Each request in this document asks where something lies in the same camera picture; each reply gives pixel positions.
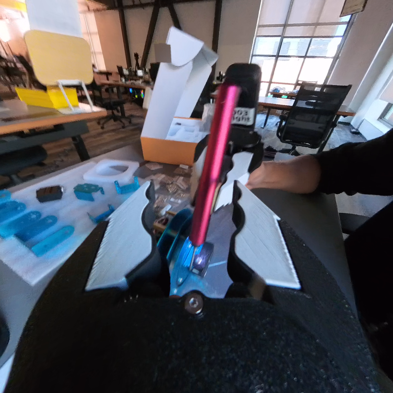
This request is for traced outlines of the person's black upper body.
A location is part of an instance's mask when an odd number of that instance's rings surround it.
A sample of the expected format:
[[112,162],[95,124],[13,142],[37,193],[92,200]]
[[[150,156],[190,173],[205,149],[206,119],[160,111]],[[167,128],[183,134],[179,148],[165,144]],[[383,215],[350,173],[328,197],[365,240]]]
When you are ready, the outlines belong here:
[[371,217],[340,213],[356,309],[379,369],[393,377],[393,203]]

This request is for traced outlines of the wood-edged grey desk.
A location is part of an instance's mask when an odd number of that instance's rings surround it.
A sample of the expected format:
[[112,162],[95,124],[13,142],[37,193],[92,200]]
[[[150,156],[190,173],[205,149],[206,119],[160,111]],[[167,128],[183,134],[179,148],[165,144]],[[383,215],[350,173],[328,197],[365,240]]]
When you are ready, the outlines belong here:
[[[273,109],[273,110],[283,110],[289,111],[294,104],[295,100],[283,99],[283,98],[273,98],[273,97],[259,97],[258,110],[263,108]],[[353,117],[356,112],[350,109],[348,106],[342,105],[337,111],[337,115],[343,117]]]
[[88,121],[97,121],[107,111],[80,103],[81,113],[63,114],[52,108],[26,105],[12,99],[1,101],[0,153],[6,154],[70,138],[81,161],[90,159],[82,135],[89,133]]

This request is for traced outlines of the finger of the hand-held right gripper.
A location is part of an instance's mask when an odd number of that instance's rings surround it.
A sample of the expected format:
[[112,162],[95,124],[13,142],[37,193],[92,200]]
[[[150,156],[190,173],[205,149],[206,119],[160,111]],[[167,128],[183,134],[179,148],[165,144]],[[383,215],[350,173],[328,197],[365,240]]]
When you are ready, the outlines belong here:
[[233,167],[228,172],[226,181],[219,190],[214,211],[232,203],[233,185],[235,181],[238,181],[243,185],[247,183],[250,176],[248,169],[252,162],[252,158],[253,153],[251,152],[239,152],[232,156]]
[[207,152],[207,150],[203,150],[201,152],[201,154],[199,155],[199,158],[194,162],[194,165],[193,165],[193,172],[192,172],[191,180],[190,180],[190,194],[191,194],[190,205],[192,207],[195,206],[196,194],[198,191],[199,180],[202,175],[202,171],[203,171],[203,167],[204,167],[206,152]]

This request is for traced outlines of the person's right hand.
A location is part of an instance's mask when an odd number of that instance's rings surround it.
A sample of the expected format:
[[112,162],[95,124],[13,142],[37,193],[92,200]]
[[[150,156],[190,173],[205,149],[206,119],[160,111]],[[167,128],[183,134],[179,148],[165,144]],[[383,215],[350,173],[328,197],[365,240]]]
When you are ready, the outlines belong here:
[[245,187],[286,190],[292,184],[291,170],[285,161],[265,161],[253,170]]

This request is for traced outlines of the large grid window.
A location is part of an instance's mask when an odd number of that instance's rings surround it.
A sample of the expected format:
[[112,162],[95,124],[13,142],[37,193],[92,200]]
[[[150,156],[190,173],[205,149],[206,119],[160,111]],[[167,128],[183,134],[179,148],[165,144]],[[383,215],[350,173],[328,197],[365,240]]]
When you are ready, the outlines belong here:
[[343,0],[263,0],[251,53],[262,72],[260,96],[302,82],[328,83],[350,27]]

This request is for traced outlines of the red electric screwdriver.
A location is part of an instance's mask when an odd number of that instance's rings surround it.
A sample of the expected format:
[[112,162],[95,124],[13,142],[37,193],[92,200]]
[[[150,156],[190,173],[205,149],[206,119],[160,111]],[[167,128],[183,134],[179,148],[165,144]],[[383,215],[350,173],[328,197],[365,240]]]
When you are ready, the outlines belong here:
[[215,102],[204,167],[199,181],[196,204],[192,218],[189,240],[193,253],[189,270],[192,271],[197,249],[204,244],[208,232],[215,190],[219,183],[223,158],[225,155],[233,111],[238,102],[241,88],[233,83],[224,82],[219,88]]

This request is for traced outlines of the black servo motor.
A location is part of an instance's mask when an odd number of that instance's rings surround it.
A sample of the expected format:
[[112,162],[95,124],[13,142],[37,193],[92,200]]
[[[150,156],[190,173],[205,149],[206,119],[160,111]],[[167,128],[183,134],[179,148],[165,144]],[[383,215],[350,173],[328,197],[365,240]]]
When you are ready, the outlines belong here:
[[42,187],[36,190],[36,198],[40,203],[61,200],[63,194],[64,187],[61,185]]

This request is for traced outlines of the blank white card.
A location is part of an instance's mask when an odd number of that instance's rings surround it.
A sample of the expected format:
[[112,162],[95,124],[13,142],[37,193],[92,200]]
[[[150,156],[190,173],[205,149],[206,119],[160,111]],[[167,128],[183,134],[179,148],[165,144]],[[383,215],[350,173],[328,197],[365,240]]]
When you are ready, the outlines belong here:
[[82,38],[77,0],[26,0],[31,30]]

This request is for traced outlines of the black mesh office chair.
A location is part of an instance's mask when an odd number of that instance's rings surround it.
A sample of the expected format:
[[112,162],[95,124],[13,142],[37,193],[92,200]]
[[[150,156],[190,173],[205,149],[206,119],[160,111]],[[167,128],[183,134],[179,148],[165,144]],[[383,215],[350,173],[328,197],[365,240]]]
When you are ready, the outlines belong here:
[[292,108],[280,115],[277,137],[290,149],[279,153],[301,155],[297,147],[322,151],[337,125],[338,111],[352,85],[318,85],[302,82]]

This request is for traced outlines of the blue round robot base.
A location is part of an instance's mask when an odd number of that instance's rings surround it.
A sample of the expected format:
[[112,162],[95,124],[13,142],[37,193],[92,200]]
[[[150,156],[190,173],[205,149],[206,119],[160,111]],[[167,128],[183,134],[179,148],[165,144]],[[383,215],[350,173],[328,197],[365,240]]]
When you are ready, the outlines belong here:
[[214,246],[205,242],[194,248],[189,239],[193,212],[182,209],[167,224],[160,240],[158,250],[167,262],[170,274],[170,296],[183,296],[196,290],[207,294],[209,285],[205,279]]

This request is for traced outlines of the white and orange open box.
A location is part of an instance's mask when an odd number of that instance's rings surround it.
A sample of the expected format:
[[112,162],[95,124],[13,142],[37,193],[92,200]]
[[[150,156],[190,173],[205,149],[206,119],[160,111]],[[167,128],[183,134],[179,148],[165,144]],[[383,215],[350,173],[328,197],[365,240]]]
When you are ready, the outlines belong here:
[[145,117],[144,160],[192,165],[197,143],[206,135],[191,117],[218,55],[203,41],[170,27],[171,61],[161,62]]

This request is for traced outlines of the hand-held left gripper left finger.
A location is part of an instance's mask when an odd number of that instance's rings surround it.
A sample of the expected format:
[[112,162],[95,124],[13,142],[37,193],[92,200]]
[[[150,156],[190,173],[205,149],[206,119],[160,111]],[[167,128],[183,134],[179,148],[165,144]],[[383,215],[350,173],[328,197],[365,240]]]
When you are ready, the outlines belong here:
[[147,181],[111,214],[85,290],[132,290],[144,283],[168,295],[170,276],[160,256],[153,224],[155,187]]

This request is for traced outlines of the yellow plastic bin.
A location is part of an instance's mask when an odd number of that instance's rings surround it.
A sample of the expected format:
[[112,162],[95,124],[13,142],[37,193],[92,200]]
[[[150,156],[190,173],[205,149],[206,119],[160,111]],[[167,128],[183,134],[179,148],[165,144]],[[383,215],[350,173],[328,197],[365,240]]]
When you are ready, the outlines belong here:
[[26,105],[56,110],[69,107],[61,89],[58,87],[49,88],[47,91],[16,87],[15,91],[18,98]]

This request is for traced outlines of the pile of small parts bags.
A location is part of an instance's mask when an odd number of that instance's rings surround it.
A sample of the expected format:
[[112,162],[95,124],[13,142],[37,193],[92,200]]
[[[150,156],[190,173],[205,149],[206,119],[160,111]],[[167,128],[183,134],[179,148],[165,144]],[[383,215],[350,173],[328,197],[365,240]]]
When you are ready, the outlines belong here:
[[157,218],[175,215],[191,208],[191,176],[193,168],[147,161],[141,166],[140,177],[155,187],[154,211]]

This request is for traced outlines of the wooden framed board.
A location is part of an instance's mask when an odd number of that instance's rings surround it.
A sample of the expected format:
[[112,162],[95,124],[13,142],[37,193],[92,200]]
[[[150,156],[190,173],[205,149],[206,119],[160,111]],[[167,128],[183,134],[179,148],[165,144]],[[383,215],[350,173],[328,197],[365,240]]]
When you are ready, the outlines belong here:
[[346,17],[362,12],[367,4],[367,0],[345,0],[341,9],[340,17]]

